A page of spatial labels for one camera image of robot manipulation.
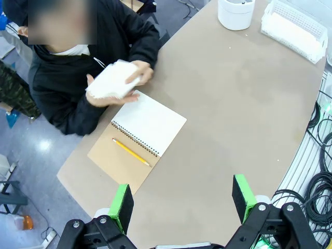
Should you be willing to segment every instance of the spiral notebook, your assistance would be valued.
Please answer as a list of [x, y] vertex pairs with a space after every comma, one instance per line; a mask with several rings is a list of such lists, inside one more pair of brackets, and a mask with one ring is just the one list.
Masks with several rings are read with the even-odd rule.
[[[88, 153], [88, 157], [119, 184], [128, 183], [133, 193], [143, 184], [187, 121], [149, 96], [125, 104], [111, 120]], [[117, 139], [150, 166], [140, 162], [119, 145]]]

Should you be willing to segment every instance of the black hoodie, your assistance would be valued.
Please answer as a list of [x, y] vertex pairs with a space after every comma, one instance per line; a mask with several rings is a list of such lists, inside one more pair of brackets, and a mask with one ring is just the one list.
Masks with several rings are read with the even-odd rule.
[[87, 74], [96, 77], [118, 59], [157, 61], [159, 34], [120, 0], [93, 0], [97, 9], [97, 41], [89, 45], [90, 56], [55, 56], [45, 46], [34, 46], [29, 71], [31, 94], [47, 120], [64, 134], [90, 134], [106, 108], [86, 99]]

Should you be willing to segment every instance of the black chair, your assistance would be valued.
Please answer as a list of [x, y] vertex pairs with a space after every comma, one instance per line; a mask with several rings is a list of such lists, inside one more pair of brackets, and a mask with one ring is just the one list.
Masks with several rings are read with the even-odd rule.
[[[6, 212], [0, 211], [0, 214], [17, 214], [20, 206], [27, 205], [27, 197], [20, 190], [19, 183], [19, 181], [0, 181], [0, 184], [4, 184], [4, 188], [0, 192], [0, 206], [3, 205], [6, 210]], [[13, 188], [12, 193], [7, 192], [9, 185]], [[8, 205], [15, 205], [12, 212]]]

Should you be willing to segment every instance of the pencil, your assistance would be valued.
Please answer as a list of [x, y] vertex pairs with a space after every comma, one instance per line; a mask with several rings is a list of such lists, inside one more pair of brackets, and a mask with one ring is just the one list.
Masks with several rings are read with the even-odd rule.
[[139, 155], [137, 155], [135, 152], [133, 152], [131, 149], [129, 149], [126, 145], [120, 143], [118, 140], [116, 140], [115, 138], [112, 138], [113, 142], [115, 142], [117, 145], [119, 145], [122, 149], [126, 150], [127, 152], [129, 152], [130, 154], [132, 154], [134, 157], [136, 157], [139, 161], [141, 161], [142, 163], [150, 166], [150, 164], [147, 163], [147, 161], [145, 161], [142, 157], [140, 157]]

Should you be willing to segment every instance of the blank notebook page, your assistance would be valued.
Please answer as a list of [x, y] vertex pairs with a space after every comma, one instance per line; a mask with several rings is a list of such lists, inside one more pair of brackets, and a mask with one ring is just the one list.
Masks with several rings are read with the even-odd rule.
[[139, 100], [126, 103], [112, 123], [161, 157], [187, 119], [149, 96], [135, 93], [140, 94]]

